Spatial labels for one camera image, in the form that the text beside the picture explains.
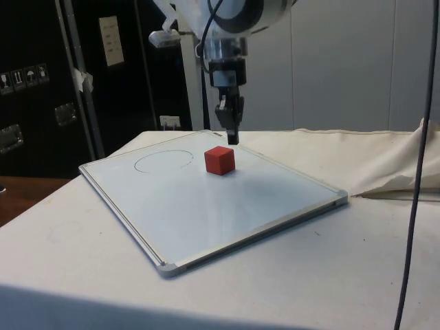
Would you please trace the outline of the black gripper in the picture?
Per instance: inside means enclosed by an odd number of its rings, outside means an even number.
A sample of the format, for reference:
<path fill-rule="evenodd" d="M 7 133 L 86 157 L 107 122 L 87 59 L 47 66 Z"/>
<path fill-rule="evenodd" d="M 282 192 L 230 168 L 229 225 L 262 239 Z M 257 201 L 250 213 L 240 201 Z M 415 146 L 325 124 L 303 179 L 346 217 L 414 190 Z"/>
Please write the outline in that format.
<path fill-rule="evenodd" d="M 244 58 L 212 60 L 208 62 L 210 85 L 213 87 L 235 87 L 230 102 L 230 89 L 219 88 L 219 104 L 215 114 L 226 131 L 228 144 L 239 143 L 239 126 L 243 118 L 244 97 L 238 86 L 247 82 Z"/>

